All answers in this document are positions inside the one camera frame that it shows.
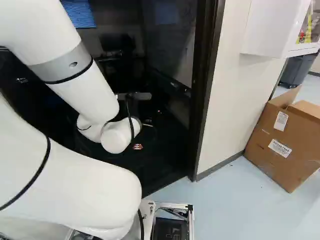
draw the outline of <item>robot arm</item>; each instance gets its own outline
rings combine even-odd
[[[130,121],[108,123],[119,112],[117,98],[59,0],[3,1],[0,30],[0,46],[80,113],[81,134],[110,153],[126,149],[131,142]],[[135,118],[131,121],[136,136],[141,124]]]
[[[0,45],[80,113],[78,124],[93,126],[82,134],[101,137],[114,153],[130,143],[128,119],[105,124],[117,115],[118,101],[59,0],[2,1]],[[0,216],[63,224],[105,240],[129,231],[142,194],[132,172],[45,137],[2,96],[0,112]],[[134,136],[139,130],[135,122]]]

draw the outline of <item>gray trash bin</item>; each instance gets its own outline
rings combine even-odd
[[[319,52],[290,57],[281,76],[279,85],[291,89],[302,84],[318,54]]]

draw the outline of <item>white label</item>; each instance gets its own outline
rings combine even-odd
[[[287,114],[285,114],[282,111],[279,111],[273,128],[283,132],[285,130],[288,118],[289,118],[289,116]]]
[[[287,158],[289,154],[292,152],[291,148],[288,148],[287,146],[283,145],[282,143],[278,142],[275,139],[272,139],[268,148],[272,149],[273,151],[275,151],[277,154],[280,154],[284,158]]]

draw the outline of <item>dark enclosure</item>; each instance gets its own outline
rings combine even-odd
[[[132,100],[130,113],[143,123],[121,154],[106,152],[81,135],[78,113],[46,87],[15,56],[0,49],[0,87],[12,107],[61,145],[134,172],[146,196],[194,171],[189,119],[197,0],[91,0],[96,27],[78,28],[112,90],[151,93]],[[114,121],[127,117],[120,111]],[[141,149],[133,146],[139,144]]]

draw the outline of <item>cardboard box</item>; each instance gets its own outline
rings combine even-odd
[[[320,167],[320,107],[292,104],[300,88],[267,102],[244,152],[288,193]]]

